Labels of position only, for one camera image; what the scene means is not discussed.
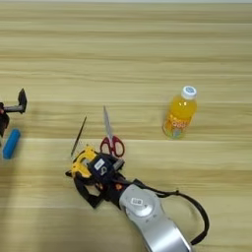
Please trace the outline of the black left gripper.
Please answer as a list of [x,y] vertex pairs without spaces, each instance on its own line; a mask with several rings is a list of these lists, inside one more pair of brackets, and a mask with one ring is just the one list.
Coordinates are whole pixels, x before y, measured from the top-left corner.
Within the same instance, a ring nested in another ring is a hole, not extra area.
[[4,132],[9,125],[10,118],[8,112],[21,112],[24,113],[27,108],[27,96],[24,89],[21,89],[18,97],[19,105],[15,106],[4,106],[3,102],[0,102],[0,136],[4,136]]

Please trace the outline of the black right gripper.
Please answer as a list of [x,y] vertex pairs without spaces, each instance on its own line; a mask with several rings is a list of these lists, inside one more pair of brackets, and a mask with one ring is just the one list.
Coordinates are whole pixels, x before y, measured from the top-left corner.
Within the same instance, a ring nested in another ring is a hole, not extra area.
[[104,154],[103,165],[94,173],[96,182],[99,184],[100,194],[93,195],[87,189],[87,185],[93,186],[92,178],[76,176],[75,186],[79,194],[95,209],[102,201],[111,202],[120,208],[119,201],[123,192],[131,185],[129,181],[119,172],[124,165],[124,160],[111,154]]

